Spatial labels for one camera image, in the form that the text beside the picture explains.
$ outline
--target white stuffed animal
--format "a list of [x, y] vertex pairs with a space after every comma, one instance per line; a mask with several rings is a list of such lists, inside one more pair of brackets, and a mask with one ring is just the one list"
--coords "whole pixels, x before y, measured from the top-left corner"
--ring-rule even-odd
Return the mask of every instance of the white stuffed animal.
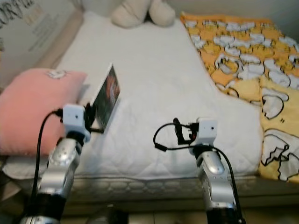
[[123, 28], [132, 28], [144, 22], [149, 12], [153, 22], [167, 27], [175, 20], [175, 11], [163, 0], [124, 0], [112, 13], [111, 21]]

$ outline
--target pink pillow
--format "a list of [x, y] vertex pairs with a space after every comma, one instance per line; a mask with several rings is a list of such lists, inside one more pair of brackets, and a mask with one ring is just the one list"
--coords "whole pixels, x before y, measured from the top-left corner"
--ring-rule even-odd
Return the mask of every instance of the pink pillow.
[[[67, 103], [76, 103], [86, 76], [50, 69], [30, 69], [17, 76], [0, 95], [0, 154], [36, 154], [43, 119]], [[60, 119], [51, 115], [43, 130], [41, 154], [49, 154], [63, 135]]]

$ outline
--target white bedsheet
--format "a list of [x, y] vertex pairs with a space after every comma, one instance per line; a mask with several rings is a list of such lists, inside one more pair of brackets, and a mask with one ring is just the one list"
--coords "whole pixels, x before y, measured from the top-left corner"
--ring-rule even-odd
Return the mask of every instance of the white bedsheet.
[[[188, 123], [199, 116], [218, 120], [215, 146], [227, 154], [237, 174], [256, 172], [262, 144], [259, 108], [216, 89], [179, 20], [170, 28], [147, 22], [122, 29], [108, 18], [85, 13], [84, 25], [58, 66], [88, 73], [82, 103], [94, 95], [110, 62], [120, 99], [105, 134], [93, 134], [84, 146], [76, 177], [195, 177], [195, 158], [188, 150], [164, 153], [154, 148], [152, 138], [174, 117]], [[157, 140], [176, 146], [173, 127]], [[15, 179], [32, 178], [34, 164], [34, 158], [10, 157], [3, 171]]]

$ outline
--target yellow blanket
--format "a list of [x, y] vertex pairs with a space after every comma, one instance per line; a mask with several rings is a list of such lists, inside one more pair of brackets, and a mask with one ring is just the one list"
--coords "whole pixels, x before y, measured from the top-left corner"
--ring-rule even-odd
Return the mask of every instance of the yellow blanket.
[[216, 86], [261, 107], [261, 176], [299, 182], [299, 44], [268, 19], [181, 15]]

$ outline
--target floor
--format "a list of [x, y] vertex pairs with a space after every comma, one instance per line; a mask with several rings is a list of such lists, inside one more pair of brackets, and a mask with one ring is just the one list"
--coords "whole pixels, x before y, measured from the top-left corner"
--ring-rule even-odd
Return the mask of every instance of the floor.
[[[299, 224], [299, 206], [256, 208], [243, 211], [247, 224]], [[84, 224], [86, 217], [64, 218], [61, 224]], [[206, 214], [191, 212], [153, 212], [129, 215], [129, 224], [206, 224]]]

